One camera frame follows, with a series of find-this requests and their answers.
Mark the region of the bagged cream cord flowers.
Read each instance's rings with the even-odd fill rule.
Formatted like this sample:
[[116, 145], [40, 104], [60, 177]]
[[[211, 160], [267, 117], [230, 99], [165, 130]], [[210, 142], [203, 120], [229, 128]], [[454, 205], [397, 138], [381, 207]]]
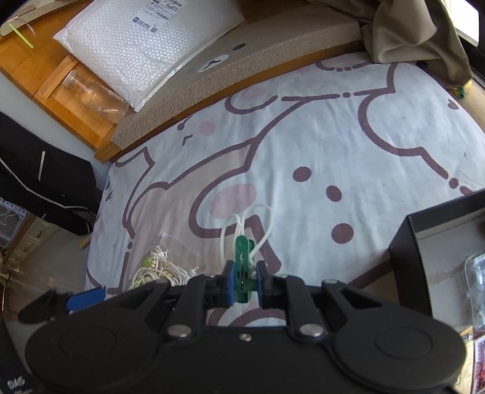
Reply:
[[161, 280], [171, 286], [187, 285], [190, 279], [204, 273], [203, 261], [171, 235], [162, 232], [139, 260], [125, 280], [125, 291]]

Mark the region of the clear capsule blister pack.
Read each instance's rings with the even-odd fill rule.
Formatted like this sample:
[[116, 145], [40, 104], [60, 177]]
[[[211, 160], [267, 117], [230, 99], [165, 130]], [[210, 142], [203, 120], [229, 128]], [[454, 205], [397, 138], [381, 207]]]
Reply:
[[473, 327], [477, 332], [484, 331], [484, 260], [481, 252], [468, 257], [464, 264]]

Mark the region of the red playing card box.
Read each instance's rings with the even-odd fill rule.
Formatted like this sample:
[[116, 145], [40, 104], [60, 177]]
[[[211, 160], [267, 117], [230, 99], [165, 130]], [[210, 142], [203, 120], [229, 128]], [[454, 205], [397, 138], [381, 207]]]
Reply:
[[485, 392], [485, 336], [482, 335], [474, 341], [473, 364], [473, 394]]

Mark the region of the patterned white bed sheet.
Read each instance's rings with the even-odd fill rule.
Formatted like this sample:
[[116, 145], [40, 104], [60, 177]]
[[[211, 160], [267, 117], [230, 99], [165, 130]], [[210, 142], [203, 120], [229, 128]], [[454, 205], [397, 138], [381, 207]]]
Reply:
[[484, 186], [484, 133], [414, 64], [362, 52], [205, 108], [110, 168], [85, 285], [115, 296], [161, 235], [216, 274], [238, 218], [272, 273], [367, 284], [410, 213]]

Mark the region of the black jacket white piping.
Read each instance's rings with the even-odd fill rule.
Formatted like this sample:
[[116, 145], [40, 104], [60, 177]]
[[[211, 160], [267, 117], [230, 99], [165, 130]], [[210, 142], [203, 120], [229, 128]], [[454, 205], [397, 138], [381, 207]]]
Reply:
[[89, 235], [101, 196], [88, 161], [1, 114], [2, 199], [75, 235]]

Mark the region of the black open gift box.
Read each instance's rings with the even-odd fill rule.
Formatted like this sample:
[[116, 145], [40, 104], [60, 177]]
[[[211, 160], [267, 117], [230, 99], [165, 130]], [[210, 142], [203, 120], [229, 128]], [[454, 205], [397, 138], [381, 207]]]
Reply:
[[464, 330], [472, 324], [464, 265], [484, 252], [484, 191], [410, 214], [388, 250], [400, 304]]

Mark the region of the clear plastic bottle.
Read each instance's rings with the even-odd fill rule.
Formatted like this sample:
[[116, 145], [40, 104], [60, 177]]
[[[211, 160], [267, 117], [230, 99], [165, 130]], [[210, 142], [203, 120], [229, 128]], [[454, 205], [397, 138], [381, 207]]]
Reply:
[[81, 103], [113, 124], [119, 124], [128, 112], [128, 103], [111, 89], [89, 81], [71, 70], [62, 85], [75, 93]]

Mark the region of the brown bear cushion mat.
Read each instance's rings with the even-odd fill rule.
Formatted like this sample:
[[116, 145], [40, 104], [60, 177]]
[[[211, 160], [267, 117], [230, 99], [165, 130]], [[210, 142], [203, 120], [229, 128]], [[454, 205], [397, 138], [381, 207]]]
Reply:
[[326, 50], [346, 52], [361, 39], [358, 21], [327, 6], [305, 2], [232, 29], [171, 77], [138, 112], [117, 126], [112, 143], [127, 149], [139, 139], [263, 72], [298, 68]]

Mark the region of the white bubble mailer package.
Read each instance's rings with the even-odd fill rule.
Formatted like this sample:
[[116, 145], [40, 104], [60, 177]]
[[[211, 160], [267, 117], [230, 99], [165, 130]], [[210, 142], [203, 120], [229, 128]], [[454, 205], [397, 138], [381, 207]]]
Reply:
[[235, 1], [96, 0], [54, 38], [138, 112], [244, 21]]

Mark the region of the wooden headboard shelf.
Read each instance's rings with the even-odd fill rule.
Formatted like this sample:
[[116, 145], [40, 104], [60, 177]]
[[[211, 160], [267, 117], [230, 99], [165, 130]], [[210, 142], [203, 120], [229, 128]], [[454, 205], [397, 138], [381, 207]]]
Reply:
[[1, 39], [1, 73], [71, 135], [86, 145], [100, 162], [113, 161], [121, 149], [111, 141], [116, 125], [81, 103], [62, 85], [74, 70], [89, 81], [100, 82], [88, 67], [53, 39], [88, 1], [74, 2], [20, 29], [25, 39], [11, 33]]

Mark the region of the green yellow small toy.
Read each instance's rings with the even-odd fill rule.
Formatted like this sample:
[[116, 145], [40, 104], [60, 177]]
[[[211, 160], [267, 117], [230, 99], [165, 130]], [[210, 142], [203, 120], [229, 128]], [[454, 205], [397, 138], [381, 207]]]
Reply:
[[464, 99], [467, 96], [472, 86], [473, 86], [473, 81], [469, 80], [466, 84], [460, 87], [453, 88], [452, 94], [458, 99]]

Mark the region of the beige curtain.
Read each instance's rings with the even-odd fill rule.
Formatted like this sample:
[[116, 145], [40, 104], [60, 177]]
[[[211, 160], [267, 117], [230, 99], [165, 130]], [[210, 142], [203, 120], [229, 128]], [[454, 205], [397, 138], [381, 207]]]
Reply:
[[356, 18], [373, 62], [426, 62], [443, 86], [472, 79], [470, 61], [441, 1], [321, 1]]

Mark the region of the wooden handled brush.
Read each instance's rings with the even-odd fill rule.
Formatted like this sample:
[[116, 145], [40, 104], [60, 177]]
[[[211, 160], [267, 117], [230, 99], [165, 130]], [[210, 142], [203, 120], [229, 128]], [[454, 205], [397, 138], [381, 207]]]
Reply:
[[90, 243], [90, 240], [91, 240], [91, 234], [87, 235], [78, 245], [78, 247], [80, 249], [84, 249], [89, 243]]

